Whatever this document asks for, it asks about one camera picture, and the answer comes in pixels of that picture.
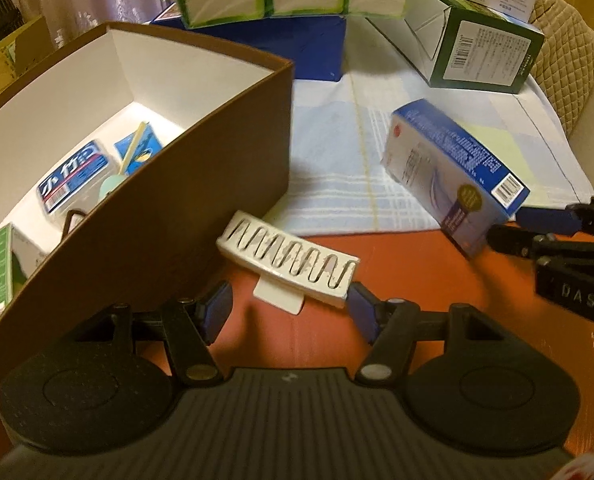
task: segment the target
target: brown box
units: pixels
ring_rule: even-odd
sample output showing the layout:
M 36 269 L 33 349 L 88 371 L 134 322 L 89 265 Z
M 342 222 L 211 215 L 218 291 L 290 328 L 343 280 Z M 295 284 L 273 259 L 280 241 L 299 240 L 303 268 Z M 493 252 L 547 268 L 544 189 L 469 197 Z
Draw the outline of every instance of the brown box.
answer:
M 19 77 L 55 50 L 46 18 L 37 16 L 0 41 L 0 50 L 8 49 Z
M 0 94 L 0 224 L 21 222 L 29 237 L 32 215 L 17 204 L 91 132 L 134 104 L 183 128 L 14 298 L 0 318 L 0 381 L 109 304 L 156 308 L 205 284 L 233 213 L 263 216 L 286 191 L 292 73 L 289 61 L 240 44 L 107 23 Z M 35 239 L 44 250 L 51 233 Z M 9 446 L 0 423 L 0 455 Z

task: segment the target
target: orange table surface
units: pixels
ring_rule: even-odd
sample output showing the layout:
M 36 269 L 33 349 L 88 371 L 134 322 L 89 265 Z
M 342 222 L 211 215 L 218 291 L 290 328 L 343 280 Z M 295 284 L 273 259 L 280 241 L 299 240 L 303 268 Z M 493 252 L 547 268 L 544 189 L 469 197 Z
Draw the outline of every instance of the orange table surface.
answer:
M 592 240 L 576 235 L 575 240 Z M 379 298 L 407 298 L 423 310 L 470 303 L 523 338 L 576 381 L 582 404 L 567 449 L 594 445 L 594 323 L 534 293 L 528 260 L 485 249 L 467 260 L 440 232 L 315 237 L 311 241 L 361 259 L 354 278 Z M 232 367 L 345 367 L 351 375 L 368 353 L 345 309 L 307 299 L 292 316 L 253 297 L 257 276 L 229 264 L 234 307 L 210 351 L 223 372 Z M 417 345 L 413 369 L 440 354 L 441 342 Z M 162 362 L 151 347 L 148 357 Z

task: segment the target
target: blue package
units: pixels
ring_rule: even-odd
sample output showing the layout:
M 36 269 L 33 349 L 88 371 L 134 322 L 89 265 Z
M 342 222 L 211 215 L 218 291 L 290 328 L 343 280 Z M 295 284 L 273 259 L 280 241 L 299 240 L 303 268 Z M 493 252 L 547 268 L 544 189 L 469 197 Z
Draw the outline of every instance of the blue package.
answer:
M 111 167 L 99 145 L 94 140 L 88 142 L 37 186 L 46 213 L 55 211 L 95 175 Z
M 426 100 L 393 113 L 383 165 L 469 255 L 530 190 L 464 128 Z
M 122 160 L 128 152 L 128 147 L 130 145 L 130 141 L 132 140 L 133 135 L 134 133 L 130 134 L 128 137 L 123 138 L 122 140 L 119 140 L 114 144 Z M 137 145 L 135 154 L 132 156 L 132 160 L 130 161 L 128 168 L 126 169 L 126 175 L 133 174 L 141 167 L 142 164 L 148 162 L 154 155 L 157 155 L 157 153 L 159 153 L 160 151 L 161 143 L 155 136 L 152 126 L 148 124 L 143 133 L 143 137 L 141 137 L 141 141 Z

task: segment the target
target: white cloth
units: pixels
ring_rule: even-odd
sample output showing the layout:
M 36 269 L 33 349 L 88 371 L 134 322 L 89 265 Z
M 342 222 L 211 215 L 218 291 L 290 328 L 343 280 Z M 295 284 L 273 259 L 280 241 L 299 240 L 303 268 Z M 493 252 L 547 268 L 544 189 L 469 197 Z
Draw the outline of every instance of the white cloth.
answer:
M 507 153 L 488 147 L 520 178 L 532 180 L 530 203 L 563 206 L 593 195 L 534 79 L 516 96 L 428 88 L 363 18 L 348 19 L 344 57 L 338 83 L 295 81 L 290 185 L 266 217 L 282 230 L 306 236 L 438 228 L 381 165 L 392 112 L 421 98 L 466 129 L 482 130 L 495 145 L 507 137 L 501 144 Z

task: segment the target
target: quilted cushion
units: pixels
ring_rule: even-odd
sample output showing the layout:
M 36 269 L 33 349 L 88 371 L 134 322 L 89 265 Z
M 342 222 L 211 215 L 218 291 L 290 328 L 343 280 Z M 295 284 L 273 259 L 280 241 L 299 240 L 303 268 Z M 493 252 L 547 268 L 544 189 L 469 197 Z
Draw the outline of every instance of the quilted cushion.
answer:
M 530 22 L 545 35 L 531 73 L 569 137 L 594 85 L 594 31 L 564 0 L 537 0 Z

